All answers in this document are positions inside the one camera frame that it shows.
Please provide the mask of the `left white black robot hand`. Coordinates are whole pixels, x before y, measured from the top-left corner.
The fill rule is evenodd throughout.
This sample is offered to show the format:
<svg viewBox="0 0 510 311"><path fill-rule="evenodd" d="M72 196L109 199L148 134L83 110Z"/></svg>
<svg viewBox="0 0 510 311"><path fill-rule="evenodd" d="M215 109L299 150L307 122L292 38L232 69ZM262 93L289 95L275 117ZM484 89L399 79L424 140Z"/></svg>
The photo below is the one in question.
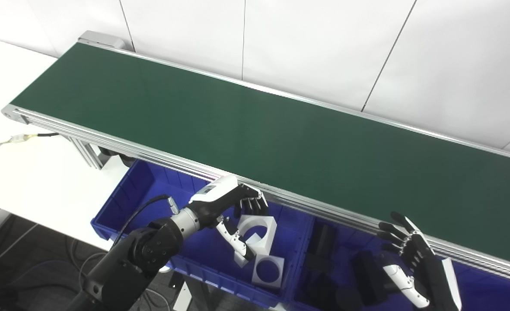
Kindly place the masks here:
<svg viewBox="0 0 510 311"><path fill-rule="evenodd" d="M233 216L238 219L243 214L268 215L268 203L264 193L249 184L240 183L234 175L216 179L195 193L187 208L194 213L199 229L215 228L220 236L233 248L241 264L255 258L253 250L247 246L239 229L224 217L223 213L234 208Z"/></svg>

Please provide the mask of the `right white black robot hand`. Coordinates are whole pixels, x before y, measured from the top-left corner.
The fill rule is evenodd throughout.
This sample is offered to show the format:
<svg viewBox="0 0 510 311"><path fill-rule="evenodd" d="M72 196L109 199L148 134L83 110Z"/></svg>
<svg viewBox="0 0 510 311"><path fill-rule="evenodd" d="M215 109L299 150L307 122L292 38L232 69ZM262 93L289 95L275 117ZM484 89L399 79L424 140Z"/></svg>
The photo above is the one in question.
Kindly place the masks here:
<svg viewBox="0 0 510 311"><path fill-rule="evenodd" d="M441 259L425 234L405 215L391 212L405 231L381 221L377 236L386 240L382 270L416 311L460 311L462 301L452 260Z"/></svg>

